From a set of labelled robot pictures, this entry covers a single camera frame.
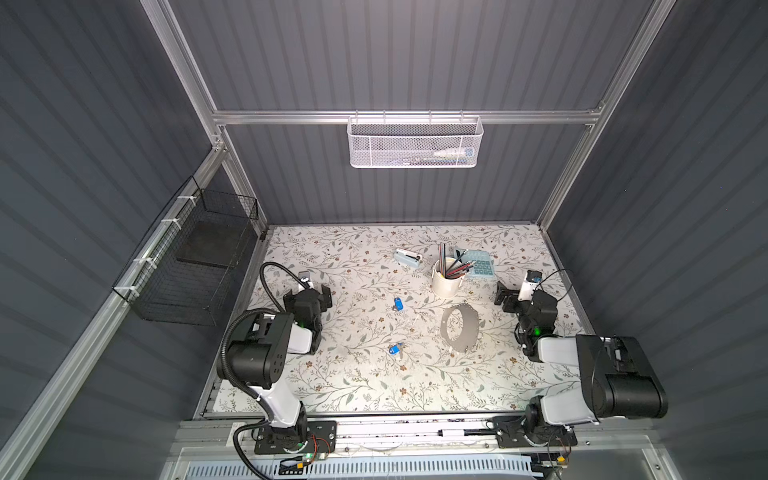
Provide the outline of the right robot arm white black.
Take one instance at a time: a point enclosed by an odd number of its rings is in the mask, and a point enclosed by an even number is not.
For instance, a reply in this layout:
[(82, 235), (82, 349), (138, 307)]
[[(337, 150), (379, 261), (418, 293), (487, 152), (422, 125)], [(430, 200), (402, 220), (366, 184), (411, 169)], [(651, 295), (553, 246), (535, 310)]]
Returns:
[(526, 280), (518, 290), (496, 285), (494, 304), (517, 317), (514, 338), (523, 355), (539, 364), (576, 367), (578, 385), (532, 397), (523, 412), (493, 419), (497, 442), (510, 448), (577, 444), (573, 428), (606, 418), (658, 419), (669, 408), (667, 394), (639, 341), (629, 336), (554, 333), (558, 300)]

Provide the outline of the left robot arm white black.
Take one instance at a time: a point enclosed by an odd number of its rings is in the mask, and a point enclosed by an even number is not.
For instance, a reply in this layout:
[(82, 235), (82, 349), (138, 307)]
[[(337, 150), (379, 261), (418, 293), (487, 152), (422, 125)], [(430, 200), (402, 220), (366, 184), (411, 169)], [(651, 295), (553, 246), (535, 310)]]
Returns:
[(332, 293), (321, 285), (289, 292), (283, 300), (283, 312), (251, 309), (230, 324), (219, 348), (217, 374), (265, 412), (266, 424), (253, 433), (255, 454), (331, 453), (337, 423), (310, 421), (283, 372), (290, 357), (318, 351), (321, 316), (332, 306)]

